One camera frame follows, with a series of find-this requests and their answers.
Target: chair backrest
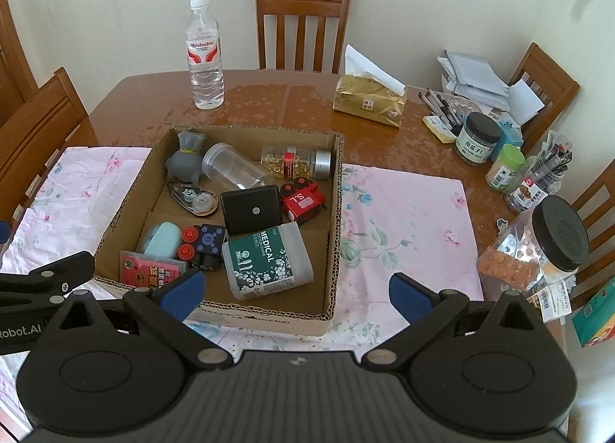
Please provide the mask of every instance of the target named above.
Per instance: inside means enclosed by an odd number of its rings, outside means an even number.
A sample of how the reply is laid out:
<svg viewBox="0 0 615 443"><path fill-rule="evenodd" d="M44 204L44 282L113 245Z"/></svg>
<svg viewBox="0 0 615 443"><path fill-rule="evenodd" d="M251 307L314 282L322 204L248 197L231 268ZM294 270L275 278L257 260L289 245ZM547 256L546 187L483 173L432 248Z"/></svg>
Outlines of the chair backrest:
<svg viewBox="0 0 615 443"><path fill-rule="evenodd" d="M609 164L609 166L598 176L588 189L583 192L583 194L576 199L573 203L573 209L575 211L579 211L583 206L585 206L598 191L605 186L609 197L602 204L600 204L592 213L588 214L585 219L583 219L583 226L586 229L589 229L593 226L602 216L604 216L607 212L611 210L612 207L615 207L615 160ZM596 235L589 241L589 252L590 258L593 251L597 250L604 243L606 243L613 235L615 235L615 223L611 226L608 226L604 231L600 234ZM611 249L607 254L601 256L598 260L593 263L587 265L576 277L577 285L585 282L593 275L598 273L599 271L606 268L611 263L615 262L615 249ZM582 307L586 304L593 296L600 290L602 285L607 281L609 276L605 276L600 279L599 282L594 282L594 285L579 293L578 295L574 295L573 297L573 310Z"/></svg>
<svg viewBox="0 0 615 443"><path fill-rule="evenodd" d="M98 144L64 68L0 128L0 143L0 221L13 225L66 146Z"/></svg>
<svg viewBox="0 0 615 443"><path fill-rule="evenodd" d="M325 24L327 17L339 18L337 24L337 35L335 38L335 48L333 51L333 73L339 72L339 61L344 44L344 34L346 32L346 20L348 19L348 8L350 0L256 0L256 28L258 31L258 64L260 68L265 68L265 26L264 15L276 15L276 69L285 68L285 39L284 39L284 17L285 15L296 15L299 17L297 23L297 40L294 50L294 69L303 70L303 58L306 37L306 17L318 17L318 27L316 29L316 45L314 47L315 72L322 71L322 57L325 51Z"/></svg>
<svg viewBox="0 0 615 443"><path fill-rule="evenodd" d="M579 91L579 85L536 43L531 44L512 76L510 85L521 79L525 80L544 103L544 108L538 115L522 127L524 145L521 150L526 153L570 103Z"/></svg>

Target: grey toy figure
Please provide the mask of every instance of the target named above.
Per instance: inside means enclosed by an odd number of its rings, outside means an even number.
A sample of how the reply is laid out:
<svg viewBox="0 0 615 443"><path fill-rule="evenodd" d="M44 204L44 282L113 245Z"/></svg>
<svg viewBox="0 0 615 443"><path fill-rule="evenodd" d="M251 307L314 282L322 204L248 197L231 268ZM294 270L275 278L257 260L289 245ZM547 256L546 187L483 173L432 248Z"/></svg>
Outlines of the grey toy figure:
<svg viewBox="0 0 615 443"><path fill-rule="evenodd" d="M194 185L199 184L202 176L201 146L205 141L205 135L199 132L181 131L177 134L180 139L180 149L176 151L165 163L167 168L167 181L177 179Z"/></svg>

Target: cardboard box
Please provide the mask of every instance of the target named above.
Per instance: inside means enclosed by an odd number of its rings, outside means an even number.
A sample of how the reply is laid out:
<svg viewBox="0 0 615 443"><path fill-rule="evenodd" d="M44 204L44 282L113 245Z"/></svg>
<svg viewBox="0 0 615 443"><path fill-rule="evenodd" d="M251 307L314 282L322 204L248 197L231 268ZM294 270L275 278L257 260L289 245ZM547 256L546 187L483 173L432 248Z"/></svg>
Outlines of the cardboard box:
<svg viewBox="0 0 615 443"><path fill-rule="evenodd" d="M120 296L132 287L119 281L120 251L136 251L143 233L161 221L176 223L180 228L198 223L223 225L222 209L205 218L192 216L170 196L166 187L164 163L178 149L177 132L170 129L156 143L141 172L96 251L96 277L112 294ZM339 237L341 226L341 165L344 139L334 132L301 132L287 129L211 126L189 128L207 135L205 146L229 143L248 159L260 161L264 146L296 145L308 149L328 149L333 157L333 175L318 180L327 198L327 211L301 227L301 235L314 268L314 281L294 289L249 301L236 300L229 288L224 265L207 273L205 298L190 318L219 325L273 332L322 335L333 319L337 274L339 272ZM279 185L284 180L276 180ZM204 189L219 195L227 188L222 183L201 179Z"/></svg>
<svg viewBox="0 0 615 443"><path fill-rule="evenodd" d="M333 109L399 128L406 97L407 93L400 96L374 79L343 75L337 82Z"/></svg>
<svg viewBox="0 0 615 443"><path fill-rule="evenodd" d="M615 276L573 316L573 325L583 347L615 335Z"/></svg>

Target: gold tissue box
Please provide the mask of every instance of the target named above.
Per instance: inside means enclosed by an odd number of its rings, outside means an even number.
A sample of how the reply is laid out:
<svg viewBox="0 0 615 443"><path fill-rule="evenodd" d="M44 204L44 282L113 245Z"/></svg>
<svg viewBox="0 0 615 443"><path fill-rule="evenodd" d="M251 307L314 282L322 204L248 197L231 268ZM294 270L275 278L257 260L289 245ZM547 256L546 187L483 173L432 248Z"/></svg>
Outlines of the gold tissue box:
<svg viewBox="0 0 615 443"><path fill-rule="evenodd" d="M337 82L333 109L380 122L394 128L402 125L406 93L392 92L374 79L343 75Z"/></svg>

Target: cloth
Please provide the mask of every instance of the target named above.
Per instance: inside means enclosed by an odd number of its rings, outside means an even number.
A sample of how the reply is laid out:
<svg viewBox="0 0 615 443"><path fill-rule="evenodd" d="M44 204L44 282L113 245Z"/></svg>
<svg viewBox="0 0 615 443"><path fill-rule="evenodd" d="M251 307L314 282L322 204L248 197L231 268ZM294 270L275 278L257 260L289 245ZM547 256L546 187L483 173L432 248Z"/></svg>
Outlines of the cloth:
<svg viewBox="0 0 615 443"><path fill-rule="evenodd" d="M80 251L96 252L149 148L67 148L17 226L2 256L2 273L27 274ZM97 299L113 299L90 281L80 288ZM15 379L27 353L0 357L0 404L29 427L17 399Z"/></svg>
<svg viewBox="0 0 615 443"><path fill-rule="evenodd" d="M47 188L43 191L44 198L53 197L46 193ZM345 164L342 200L336 309L333 323L322 337L238 329L192 320L186 324L229 351L235 359L245 349L352 350L360 359L408 325L388 297L389 278L395 271L407 273L434 291L454 288L472 300L483 298L476 270L476 241L459 181ZM94 211L93 204L89 209ZM74 216L73 211L66 214ZM61 226L63 216L53 218L52 222L60 225L59 232L68 237ZM87 217L79 223L85 229ZM104 228L93 223L90 232L81 239L100 239L103 232ZM46 253L47 260L39 254L34 264L24 246L19 253L10 252L10 258L19 257L28 262L8 264L32 269L56 259L56 253L66 255L60 250L65 244L75 252L81 241L72 238L39 241L37 247L41 253L47 246L51 247ZM96 295L98 299L110 298L105 291ZM15 394L14 378L24 355L12 358L15 356L0 361L0 384L3 383L3 393L10 390L11 402L23 413Z"/></svg>

